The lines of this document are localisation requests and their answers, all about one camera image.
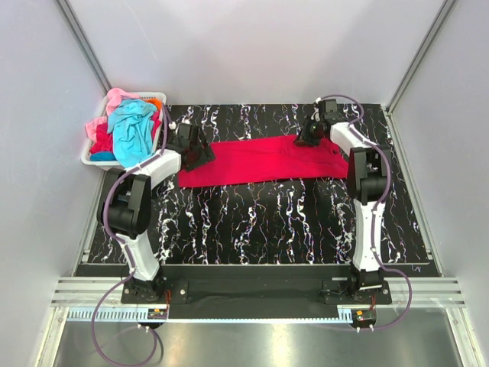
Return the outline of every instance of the orange cloth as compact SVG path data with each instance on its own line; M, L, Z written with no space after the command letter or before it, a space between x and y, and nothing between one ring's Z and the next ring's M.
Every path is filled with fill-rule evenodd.
M161 107L163 103L157 98L149 98L149 99L143 99L145 102L151 103L152 105L155 105L158 111L161 111Z

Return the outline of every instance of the black marble table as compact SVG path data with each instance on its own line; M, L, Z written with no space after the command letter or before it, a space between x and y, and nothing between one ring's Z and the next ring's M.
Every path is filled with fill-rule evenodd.
M356 106L340 105L347 119ZM365 105L358 129L393 152L393 189L382 259L426 263L418 223L380 105ZM171 106L172 120L201 125L207 139L296 134L312 105ZM149 238L162 264L343 264L355 248L355 209L344 180L329 178L181 190L171 177L153 193ZM125 263L98 225L89 263Z

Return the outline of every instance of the clothes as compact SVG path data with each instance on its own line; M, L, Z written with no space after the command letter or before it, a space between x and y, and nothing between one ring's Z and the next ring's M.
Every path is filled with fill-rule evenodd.
M108 103L105 107L107 116L110 116L119 107L123 99L138 99L134 93L127 93L120 88L112 88L107 92Z
M161 107L163 106L163 103L158 98L149 98L149 99L145 99L144 101L151 103L152 105L155 105L158 111L161 111Z
M114 156L121 166L132 167L151 156L151 116L157 108L140 99L126 99L108 117L108 133L114 138Z
M107 127L107 123L97 126L97 138L95 144L90 149L91 154L96 154L100 151L113 152L112 134L107 133Z
M91 161L115 161L114 153L111 151L100 151L90 156Z
M151 140L154 142L154 136L156 135L156 131L158 128L161 126L161 121L159 119L160 113L156 111L153 116L151 117L151 120L153 121L153 128L151 129Z
M211 143L215 161L178 173L180 187L246 184L287 178L346 178L348 164L338 145L297 147L295 135Z
M97 126L99 126L100 124L104 124L106 122L107 122L107 116L104 116L104 117L97 117L96 119L93 119L91 122L85 125L86 134L90 138L90 140L97 141L96 139Z

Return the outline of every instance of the wall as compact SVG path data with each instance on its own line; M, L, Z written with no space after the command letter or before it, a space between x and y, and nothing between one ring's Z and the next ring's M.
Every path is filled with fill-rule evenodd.
M170 103L389 102L442 0L70 0L115 86Z
M25 367L100 177L79 155L102 92L51 0L0 2L0 86L0 354Z
M436 248L489 361L489 2L458 2L394 111Z

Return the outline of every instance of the white basket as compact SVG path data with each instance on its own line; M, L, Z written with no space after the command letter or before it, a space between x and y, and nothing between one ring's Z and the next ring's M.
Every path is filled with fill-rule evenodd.
M139 98L141 99L151 99L151 98L156 98L160 100L163 104L167 103L167 97L163 93L157 93L157 92L134 92L134 94L137 94ZM108 98L105 96L103 100L100 102L99 109L97 110L97 114L95 118L97 117L103 117L107 116L107 113L105 112L105 107L107 106L108 103ZM160 111L160 121L162 121L162 116L163 116L163 111ZM156 134L154 135L154 141L153 141L153 152L157 150L157 145L158 145L158 139L160 138L160 133L161 133L161 127L163 126L160 125L158 130L156 131ZM86 138L86 144L83 149L82 153L82 162L84 164L88 164L89 166L97 166L102 168L103 170L108 171L111 168L123 168L119 162L117 161L91 161L90 160L90 149L92 148L94 142L92 139L89 137Z

